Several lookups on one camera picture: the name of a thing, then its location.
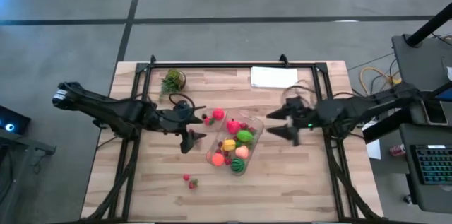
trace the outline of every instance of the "concrete floor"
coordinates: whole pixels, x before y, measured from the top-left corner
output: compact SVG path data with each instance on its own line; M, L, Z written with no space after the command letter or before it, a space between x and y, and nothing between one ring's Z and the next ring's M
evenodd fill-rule
M246 16L425 16L451 0L139 0L136 18ZM126 18L131 0L0 0L0 20ZM345 60L352 68L392 52L391 36L412 33L424 21L359 23L250 23L135 25L124 60ZM58 145L56 154L31 169L17 223L78 219L99 131L91 118L62 112L50 102L61 81L79 81L106 94L123 25L0 26L0 105L32 118L30 138ZM447 23L437 34L452 33ZM387 71L393 55L365 66ZM349 71L360 92L358 66ZM365 81L374 75L369 73ZM400 140L397 135L388 145ZM450 223L451 215L407 206L403 175L390 174L393 160L372 161L385 216L392 220ZM403 163L394 165L403 170Z

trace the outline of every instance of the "potted plant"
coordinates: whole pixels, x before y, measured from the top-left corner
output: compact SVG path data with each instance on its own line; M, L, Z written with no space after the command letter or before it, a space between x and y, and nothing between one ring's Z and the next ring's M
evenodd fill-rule
M171 93L178 93L185 87L185 74L177 69L170 69L162 79L162 90L160 91L160 100L163 99L163 95L169 95Z

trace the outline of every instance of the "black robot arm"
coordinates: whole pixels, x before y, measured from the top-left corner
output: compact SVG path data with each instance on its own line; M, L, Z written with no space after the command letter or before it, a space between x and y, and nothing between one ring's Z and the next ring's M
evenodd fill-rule
M206 136L186 130L188 124L202 124L194 111L204 107L190 107L187 101L179 101L172 110L157 110L151 101L126 98L115 100L82 88L77 82L60 83L52 98L55 107L62 110L81 111L95 120L93 123L110 126L115 135L133 139L137 129L173 133L182 136L181 152L188 153L194 141Z
M407 107L415 101L424 99L424 94L409 83L399 83L367 97L355 96L321 100L315 109L303 106L300 96L286 99L279 110L267 114L271 119L287 119L291 124L268 128L267 131L293 141L299 145L298 131L322 127L330 130L331 136L344 139L360 122L368 122L385 111Z

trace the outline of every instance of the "black keyboard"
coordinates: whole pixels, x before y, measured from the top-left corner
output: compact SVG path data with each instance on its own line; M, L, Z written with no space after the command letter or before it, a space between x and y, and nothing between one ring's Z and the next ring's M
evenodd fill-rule
M420 181L425 185L452 184L452 146L412 146Z

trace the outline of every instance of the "wooden tabletop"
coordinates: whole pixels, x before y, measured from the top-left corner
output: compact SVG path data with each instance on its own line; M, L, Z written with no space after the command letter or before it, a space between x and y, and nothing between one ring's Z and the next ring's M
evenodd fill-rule
M333 93L351 92L345 62L325 62ZM112 98L130 96L135 66L136 62L118 63L110 94ZM196 105L244 110L262 120L266 127L284 123L265 118L266 114L281 106L283 91L252 88L250 69L181 71L186 74L184 93ZM159 109L172 108L167 99L158 102L161 80L166 72L167 69L152 70L149 96ZM303 86L314 88L310 69L298 69L298 76L304 79L300 82ZM300 94L315 105L316 98L311 93ZM208 131L204 125L193 128L195 131ZM337 220L321 129L301 130L301 145L298 147L264 132L245 174L238 177L221 172L206 162L206 152L216 135L213 131L206 133L202 142L186 155L180 153L179 137L150 131L142 133L129 221ZM112 137L111 131L103 131L99 143ZM382 216L364 141L350 136L344 144L353 185L371 209ZM112 188L120 145L117 139L96 152L82 217L89 216ZM185 173L199 180L197 189L188 188L182 179ZM348 208L343 188L341 192L344 208ZM118 213L122 210L123 195L121 193L119 197Z

